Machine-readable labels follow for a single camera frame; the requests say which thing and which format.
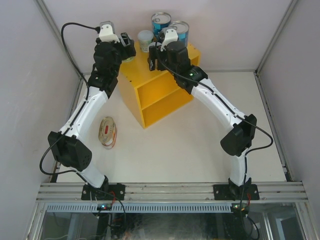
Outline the green label can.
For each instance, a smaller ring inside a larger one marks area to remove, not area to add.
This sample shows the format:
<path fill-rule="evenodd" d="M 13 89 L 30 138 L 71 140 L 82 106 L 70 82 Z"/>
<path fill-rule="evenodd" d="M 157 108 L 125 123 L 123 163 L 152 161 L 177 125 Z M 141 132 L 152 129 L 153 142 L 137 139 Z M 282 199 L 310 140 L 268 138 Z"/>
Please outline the green label can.
<path fill-rule="evenodd" d="M 142 52 L 147 53 L 149 45 L 152 43 L 154 34 L 150 30 L 142 30 L 138 33 L 138 42 Z"/>

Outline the orange can with white lid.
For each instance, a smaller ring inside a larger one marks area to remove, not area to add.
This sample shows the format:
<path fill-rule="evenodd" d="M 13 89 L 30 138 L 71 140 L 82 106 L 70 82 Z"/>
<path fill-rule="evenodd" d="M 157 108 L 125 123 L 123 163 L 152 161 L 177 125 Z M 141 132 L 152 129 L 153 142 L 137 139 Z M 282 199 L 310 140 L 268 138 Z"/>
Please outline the orange can with white lid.
<path fill-rule="evenodd" d="M 134 58 L 135 58 L 134 56 L 128 57 L 127 59 L 122 60 L 122 62 L 123 62 L 123 63 L 129 63 L 129 62 L 131 62 Z"/>

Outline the blue soup can with noodles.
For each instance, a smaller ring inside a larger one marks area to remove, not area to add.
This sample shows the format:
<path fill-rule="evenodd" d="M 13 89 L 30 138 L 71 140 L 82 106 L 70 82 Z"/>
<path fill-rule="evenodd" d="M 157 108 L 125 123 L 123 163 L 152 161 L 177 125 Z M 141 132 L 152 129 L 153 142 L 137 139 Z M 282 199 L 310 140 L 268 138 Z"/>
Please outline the blue soup can with noodles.
<path fill-rule="evenodd" d="M 188 46 L 188 37 L 189 37 L 189 25 L 185 21 L 173 21 L 170 25 L 170 28 L 173 28 L 178 35 L 178 40 L 184 44 L 185 47 Z"/>

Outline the oval fish tin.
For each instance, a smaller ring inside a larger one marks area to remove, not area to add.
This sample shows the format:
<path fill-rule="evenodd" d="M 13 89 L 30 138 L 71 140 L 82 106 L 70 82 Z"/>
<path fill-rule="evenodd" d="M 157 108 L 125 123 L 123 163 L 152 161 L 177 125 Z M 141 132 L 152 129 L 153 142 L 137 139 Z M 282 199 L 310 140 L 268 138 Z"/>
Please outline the oval fish tin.
<path fill-rule="evenodd" d="M 106 149 L 112 149 L 116 143 L 117 126 L 110 116 L 105 117 L 99 126 L 98 139 Z"/>

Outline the orange label can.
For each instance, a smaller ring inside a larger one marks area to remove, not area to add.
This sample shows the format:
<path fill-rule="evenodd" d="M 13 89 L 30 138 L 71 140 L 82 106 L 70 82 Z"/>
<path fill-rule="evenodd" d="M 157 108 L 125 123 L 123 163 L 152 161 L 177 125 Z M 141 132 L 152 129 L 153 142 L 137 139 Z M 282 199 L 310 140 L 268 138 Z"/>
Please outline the orange label can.
<path fill-rule="evenodd" d="M 156 45 L 156 43 L 155 43 L 155 42 L 152 42 L 152 43 L 150 43 L 150 44 L 148 45 L 148 48 L 154 47 L 155 45 Z"/>

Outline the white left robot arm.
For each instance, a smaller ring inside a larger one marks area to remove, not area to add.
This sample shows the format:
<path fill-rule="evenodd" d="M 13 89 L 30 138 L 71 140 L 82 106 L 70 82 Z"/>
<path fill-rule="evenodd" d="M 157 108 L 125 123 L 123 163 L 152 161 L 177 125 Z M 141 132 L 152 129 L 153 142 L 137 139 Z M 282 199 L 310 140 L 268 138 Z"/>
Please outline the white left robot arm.
<path fill-rule="evenodd" d="M 100 36 L 94 48 L 94 64 L 84 99 L 65 125 L 48 135 L 54 159 L 88 183 L 98 200 L 109 196 L 109 180 L 93 163 L 93 154 L 84 141 L 97 113 L 118 83 L 122 61 L 135 55 L 134 40 L 126 32 L 117 39 Z"/>

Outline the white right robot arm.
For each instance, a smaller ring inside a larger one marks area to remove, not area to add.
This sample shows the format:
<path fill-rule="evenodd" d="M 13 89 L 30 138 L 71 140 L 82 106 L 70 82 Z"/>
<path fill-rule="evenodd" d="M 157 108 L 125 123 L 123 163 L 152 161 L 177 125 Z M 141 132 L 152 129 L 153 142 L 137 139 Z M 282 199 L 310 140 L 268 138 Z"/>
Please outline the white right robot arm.
<path fill-rule="evenodd" d="M 217 90 L 208 75 L 191 63 L 188 49 L 182 42 L 173 41 L 166 46 L 151 43 L 148 62 L 150 71 L 168 70 L 181 89 L 203 103 L 221 122 L 226 135 L 220 145 L 231 157 L 226 194 L 233 200 L 242 199 L 251 185 L 247 176 L 246 153 L 252 146 L 257 118 L 253 114 L 245 115 Z"/>

